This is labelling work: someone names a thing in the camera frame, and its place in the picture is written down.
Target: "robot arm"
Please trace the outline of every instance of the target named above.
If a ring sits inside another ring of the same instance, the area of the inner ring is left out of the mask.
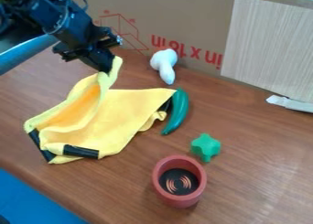
[[[99,71],[109,72],[113,54],[108,48],[121,45],[122,40],[109,27],[95,26],[86,14],[87,1],[82,1],[84,8],[72,0],[0,0],[0,4],[59,39],[53,52],[65,61],[80,59]]]

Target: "wood grain board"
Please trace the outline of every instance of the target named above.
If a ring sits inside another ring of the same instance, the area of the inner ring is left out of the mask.
[[[235,0],[221,75],[313,102],[313,10]]]
[[[147,57],[114,52],[124,59],[114,88],[166,87]],[[267,104],[269,91],[176,72],[172,88],[190,98],[177,131],[162,136],[165,123],[158,122],[118,155],[48,165],[23,123],[61,102],[94,70],[78,60],[65,63],[50,48],[41,52],[0,77],[0,166],[90,223],[312,224],[312,115]],[[203,164],[203,197],[193,208],[169,208],[152,188],[153,167],[168,155],[190,155],[201,133],[222,143],[221,154]]]

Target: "yellow cloth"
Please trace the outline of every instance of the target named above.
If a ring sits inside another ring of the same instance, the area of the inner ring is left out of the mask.
[[[115,155],[138,131],[148,130],[155,119],[166,118],[158,109],[174,90],[109,90],[122,63],[115,56],[109,74],[99,72],[80,80],[65,101],[25,122],[29,135],[38,131],[39,149],[52,153],[50,164],[82,158],[65,155],[67,144],[95,150],[98,159]]]

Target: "green toy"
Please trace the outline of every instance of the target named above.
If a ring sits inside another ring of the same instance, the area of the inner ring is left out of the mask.
[[[191,152],[200,156],[203,162],[209,162],[211,157],[221,152],[221,142],[202,133],[199,138],[191,142]]]

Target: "wooden table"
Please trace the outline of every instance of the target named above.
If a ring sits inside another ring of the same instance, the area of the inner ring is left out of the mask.
[[[119,89],[165,87],[146,57],[121,49]],[[94,72],[63,63],[50,49],[0,77],[0,166],[90,222],[97,223],[313,223],[313,119],[267,104],[270,93],[177,68],[191,107],[174,133],[164,123],[139,133],[119,154],[48,165],[23,131],[23,122],[64,99]],[[200,133],[222,142],[203,165],[208,184],[194,208],[163,205],[150,184],[155,163],[189,154]]]

